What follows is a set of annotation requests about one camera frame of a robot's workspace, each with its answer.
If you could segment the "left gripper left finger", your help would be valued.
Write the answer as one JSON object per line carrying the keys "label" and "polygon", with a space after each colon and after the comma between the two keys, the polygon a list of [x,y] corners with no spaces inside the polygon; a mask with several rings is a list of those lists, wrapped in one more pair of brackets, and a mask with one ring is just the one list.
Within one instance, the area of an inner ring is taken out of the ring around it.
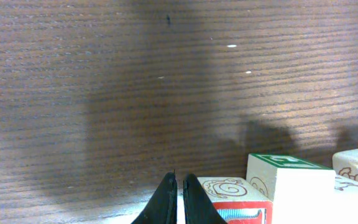
{"label": "left gripper left finger", "polygon": [[176,224],[177,193],[175,173],[168,172],[132,224]]}

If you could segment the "white block yellow side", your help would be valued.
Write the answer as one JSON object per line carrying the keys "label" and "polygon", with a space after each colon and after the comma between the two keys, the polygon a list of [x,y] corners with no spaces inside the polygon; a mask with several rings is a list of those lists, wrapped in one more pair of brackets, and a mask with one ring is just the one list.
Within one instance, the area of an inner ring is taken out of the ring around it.
{"label": "white block yellow side", "polygon": [[246,180],[273,202],[272,223],[318,223],[334,193],[334,170],[282,154],[248,155]]}

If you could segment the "red A block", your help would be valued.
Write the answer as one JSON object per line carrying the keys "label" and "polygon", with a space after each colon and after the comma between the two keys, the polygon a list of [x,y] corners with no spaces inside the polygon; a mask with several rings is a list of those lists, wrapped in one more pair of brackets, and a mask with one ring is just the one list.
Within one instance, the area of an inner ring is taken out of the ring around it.
{"label": "red A block", "polygon": [[358,224],[358,182],[337,175],[334,188],[333,223]]}

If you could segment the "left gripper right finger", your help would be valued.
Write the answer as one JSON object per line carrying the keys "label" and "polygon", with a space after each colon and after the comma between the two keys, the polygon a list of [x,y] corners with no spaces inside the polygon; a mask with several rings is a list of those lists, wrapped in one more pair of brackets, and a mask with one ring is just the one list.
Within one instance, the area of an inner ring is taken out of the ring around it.
{"label": "left gripper right finger", "polygon": [[186,224],[227,224],[194,174],[188,174],[183,181],[183,201]]}

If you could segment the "red U block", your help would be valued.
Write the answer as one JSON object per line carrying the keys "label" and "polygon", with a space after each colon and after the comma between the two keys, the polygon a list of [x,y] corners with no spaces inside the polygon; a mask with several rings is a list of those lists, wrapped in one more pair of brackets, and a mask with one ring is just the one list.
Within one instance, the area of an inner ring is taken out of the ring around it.
{"label": "red U block", "polygon": [[199,182],[219,215],[228,224],[271,224],[273,202],[257,177],[200,177]]}

